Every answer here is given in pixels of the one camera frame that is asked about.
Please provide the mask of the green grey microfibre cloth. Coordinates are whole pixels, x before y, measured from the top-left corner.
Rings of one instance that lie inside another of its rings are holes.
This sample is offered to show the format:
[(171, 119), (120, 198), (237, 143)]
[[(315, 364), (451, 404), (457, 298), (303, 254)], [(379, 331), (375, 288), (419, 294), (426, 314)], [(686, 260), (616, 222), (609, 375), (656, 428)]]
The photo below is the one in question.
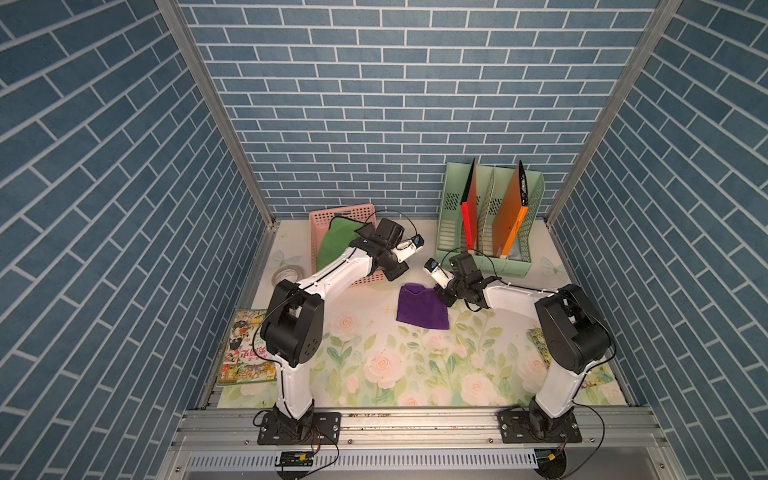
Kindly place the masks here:
[(335, 216), (320, 242), (317, 252), (317, 270), (324, 269), (341, 256), (350, 243), (358, 237), (357, 231), (363, 226), (363, 222)]

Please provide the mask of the purple square dishcloth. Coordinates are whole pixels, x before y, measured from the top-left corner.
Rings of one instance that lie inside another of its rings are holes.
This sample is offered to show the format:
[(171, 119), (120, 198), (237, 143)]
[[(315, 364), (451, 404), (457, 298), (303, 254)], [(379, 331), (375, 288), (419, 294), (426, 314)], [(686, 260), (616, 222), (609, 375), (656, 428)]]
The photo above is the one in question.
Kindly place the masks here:
[(433, 288), (407, 283), (400, 289), (396, 321), (424, 328), (445, 331), (450, 328), (448, 307)]

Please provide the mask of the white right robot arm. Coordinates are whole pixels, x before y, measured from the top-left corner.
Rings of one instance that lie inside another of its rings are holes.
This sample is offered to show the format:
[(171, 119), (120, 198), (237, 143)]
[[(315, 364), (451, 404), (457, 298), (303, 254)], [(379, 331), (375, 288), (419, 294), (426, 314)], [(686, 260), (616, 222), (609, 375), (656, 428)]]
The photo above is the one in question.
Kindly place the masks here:
[(474, 257), (461, 253), (450, 268), (429, 259), (425, 271), (436, 281), (436, 292), (447, 306), (461, 300), (486, 310), (500, 310), (538, 319), (551, 360), (541, 389), (528, 407), (531, 423), (563, 420), (588, 373), (605, 361), (614, 338), (598, 317), (583, 289), (568, 284), (556, 290), (513, 285), (484, 276)]

